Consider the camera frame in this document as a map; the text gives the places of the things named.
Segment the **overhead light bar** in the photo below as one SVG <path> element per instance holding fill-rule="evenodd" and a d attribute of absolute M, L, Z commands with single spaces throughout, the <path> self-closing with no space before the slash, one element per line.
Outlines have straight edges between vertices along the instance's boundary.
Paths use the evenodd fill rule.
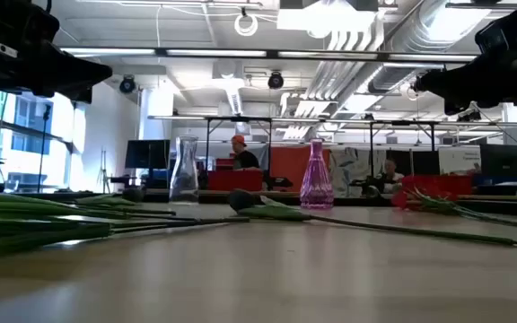
<path fill-rule="evenodd" d="M 353 62 L 439 62 L 468 63 L 476 58 L 468 54 L 404 53 L 384 51 L 328 51 L 276 49 L 219 49 L 219 48 L 116 48 L 64 47 L 63 51 L 75 57 L 177 57 L 177 58 L 241 58 L 275 60 L 317 60 Z"/>

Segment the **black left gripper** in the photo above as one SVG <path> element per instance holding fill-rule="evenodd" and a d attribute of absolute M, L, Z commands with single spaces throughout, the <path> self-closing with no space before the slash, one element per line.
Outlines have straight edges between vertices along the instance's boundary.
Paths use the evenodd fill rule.
<path fill-rule="evenodd" d="M 31 0 L 0 0 L 0 91 L 57 92 L 91 103 L 95 84 L 112 68 L 74 57 L 53 45 L 59 21 Z"/>

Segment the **black light stand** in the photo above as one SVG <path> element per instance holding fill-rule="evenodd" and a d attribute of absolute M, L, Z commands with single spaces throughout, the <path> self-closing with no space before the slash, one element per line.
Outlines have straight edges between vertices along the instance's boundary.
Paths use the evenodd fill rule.
<path fill-rule="evenodd" d="M 47 125 L 49 120 L 49 115 L 51 111 L 51 106 L 49 104 L 45 105 L 45 111 L 43 113 L 43 130 L 41 135 L 41 147 L 39 152 L 39 174 L 38 174 L 38 183 L 37 183 L 37 193 L 41 192 L 41 184 L 42 184 L 42 168 L 43 168 L 43 158 L 45 154 L 46 140 L 47 140 Z"/>

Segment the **silver ventilation duct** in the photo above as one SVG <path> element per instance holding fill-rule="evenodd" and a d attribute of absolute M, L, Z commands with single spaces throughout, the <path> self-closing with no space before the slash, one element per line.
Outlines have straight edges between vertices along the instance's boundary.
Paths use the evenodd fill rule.
<path fill-rule="evenodd" d="M 422 0 L 422 3 L 402 22 L 390 37 L 382 28 L 372 33 L 368 49 L 389 52 L 442 53 L 468 35 L 491 11 L 489 9 L 462 9 L 447 4 L 457 0 Z M 413 76 L 414 67 L 387 67 L 368 63 L 364 70 L 370 74 L 364 92 L 384 94 Z"/>

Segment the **black metal frame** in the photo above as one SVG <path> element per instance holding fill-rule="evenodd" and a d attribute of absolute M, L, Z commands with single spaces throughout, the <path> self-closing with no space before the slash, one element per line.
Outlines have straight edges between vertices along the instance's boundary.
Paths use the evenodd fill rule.
<path fill-rule="evenodd" d="M 308 126 L 315 128 L 319 126 L 325 126 L 327 124 L 338 125 L 344 128 L 345 126 L 355 125 L 360 126 L 362 130 L 369 130 L 371 137 L 374 137 L 374 129 L 378 129 L 378 125 L 382 126 L 393 126 L 393 127 L 410 127 L 420 128 L 422 126 L 430 127 L 429 131 L 425 131 L 431 137 L 434 136 L 434 129 L 436 126 L 441 125 L 441 122 L 435 120 L 370 120 L 370 119 L 332 119 L 332 118 L 267 118 L 267 117 L 250 117 L 250 116 L 148 116 L 150 120 L 181 120 L 181 121 L 201 121 L 206 123 L 205 136 L 199 139 L 199 142 L 205 144 L 206 154 L 206 168 L 208 168 L 209 150 L 211 143 L 228 144 L 230 139 L 211 139 L 210 135 L 224 122 L 230 122 L 234 125 L 238 123 L 244 124 L 256 124 L 267 137 L 265 140 L 251 140 L 252 144 L 266 144 L 268 152 L 268 164 L 267 167 L 271 168 L 271 146 L 273 143 L 273 136 L 276 135 L 277 130 L 274 125 L 287 124 L 292 127 Z"/>

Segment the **white sign board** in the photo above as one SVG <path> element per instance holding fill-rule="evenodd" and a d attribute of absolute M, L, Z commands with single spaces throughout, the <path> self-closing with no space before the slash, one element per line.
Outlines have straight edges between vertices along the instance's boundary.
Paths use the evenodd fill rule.
<path fill-rule="evenodd" d="M 441 147 L 438 149 L 440 172 L 444 175 L 472 175 L 481 172 L 478 146 Z"/>

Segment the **purple glass vase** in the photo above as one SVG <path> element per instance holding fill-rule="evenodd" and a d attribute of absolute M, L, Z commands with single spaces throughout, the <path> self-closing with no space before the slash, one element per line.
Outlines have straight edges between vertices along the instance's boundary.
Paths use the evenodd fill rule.
<path fill-rule="evenodd" d="M 330 209 L 334 205 L 334 192 L 323 155 L 323 140 L 311 139 L 311 153 L 302 179 L 301 207 Z"/>

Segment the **clear glass vase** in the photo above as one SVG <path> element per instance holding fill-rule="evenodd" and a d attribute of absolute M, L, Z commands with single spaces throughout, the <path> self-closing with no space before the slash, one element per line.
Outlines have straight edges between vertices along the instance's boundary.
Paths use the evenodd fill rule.
<path fill-rule="evenodd" d="M 171 204 L 198 203 L 197 141 L 194 135 L 180 135 L 176 140 L 176 161 L 171 175 Z"/>

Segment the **floral patterned board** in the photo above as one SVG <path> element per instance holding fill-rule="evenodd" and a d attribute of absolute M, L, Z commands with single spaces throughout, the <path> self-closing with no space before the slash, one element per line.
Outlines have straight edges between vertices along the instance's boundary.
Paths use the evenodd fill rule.
<path fill-rule="evenodd" d="M 329 175 L 334 198 L 357 198 L 362 195 L 360 187 L 351 187 L 354 180 L 377 177 L 383 171 L 385 151 L 374 151 L 354 147 L 343 147 L 329 151 Z"/>

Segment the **orange partition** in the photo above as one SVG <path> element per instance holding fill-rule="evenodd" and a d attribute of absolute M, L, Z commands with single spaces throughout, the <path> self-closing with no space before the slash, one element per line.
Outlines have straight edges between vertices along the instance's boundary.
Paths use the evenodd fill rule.
<path fill-rule="evenodd" d="M 289 192 L 302 193 L 303 181 L 307 175 L 315 171 L 321 173 L 321 167 L 311 165 L 311 147 L 301 146 L 273 146 L 271 158 L 271 176 L 287 178 L 293 185 Z"/>

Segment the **large red bin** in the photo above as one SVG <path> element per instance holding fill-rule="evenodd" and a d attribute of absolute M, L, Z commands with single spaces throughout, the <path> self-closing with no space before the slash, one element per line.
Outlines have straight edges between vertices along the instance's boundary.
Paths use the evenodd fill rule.
<path fill-rule="evenodd" d="M 231 191 L 243 189 L 260 191 L 263 174 L 258 170 L 219 170 L 208 173 L 208 189 L 214 191 Z"/>
<path fill-rule="evenodd" d="M 470 195 L 472 179 L 470 176 L 457 175 L 412 175 L 401 180 L 403 188 L 417 189 L 428 196 Z"/>

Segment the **tripod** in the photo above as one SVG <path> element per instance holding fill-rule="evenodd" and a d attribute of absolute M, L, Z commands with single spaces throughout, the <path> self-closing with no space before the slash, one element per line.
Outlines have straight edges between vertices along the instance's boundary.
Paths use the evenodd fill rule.
<path fill-rule="evenodd" d="M 104 148 L 101 149 L 100 170 L 98 175 L 98 182 L 101 184 L 101 192 L 103 194 L 110 193 L 110 178 L 107 175 L 107 152 Z"/>

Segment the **black monitor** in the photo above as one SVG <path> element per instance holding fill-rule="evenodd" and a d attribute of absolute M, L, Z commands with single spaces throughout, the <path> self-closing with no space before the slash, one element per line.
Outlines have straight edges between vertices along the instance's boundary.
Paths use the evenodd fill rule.
<path fill-rule="evenodd" d="M 517 176 L 517 145 L 482 144 L 479 148 L 485 176 Z"/>
<path fill-rule="evenodd" d="M 169 140 L 129 140 L 125 167 L 127 169 L 167 169 L 169 154 Z"/>

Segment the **person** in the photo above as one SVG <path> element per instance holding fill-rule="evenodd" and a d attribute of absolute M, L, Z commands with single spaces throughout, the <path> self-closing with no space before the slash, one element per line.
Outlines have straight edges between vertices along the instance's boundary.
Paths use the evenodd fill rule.
<path fill-rule="evenodd" d="M 233 168 L 235 170 L 258 170 L 259 161 L 257 157 L 247 150 L 245 139 L 242 135 L 234 135 L 231 139 L 234 153 Z"/>
<path fill-rule="evenodd" d="M 392 194 L 398 191 L 404 175 L 397 172 L 397 164 L 387 159 L 384 163 L 384 172 L 378 178 L 378 189 L 382 194 Z"/>

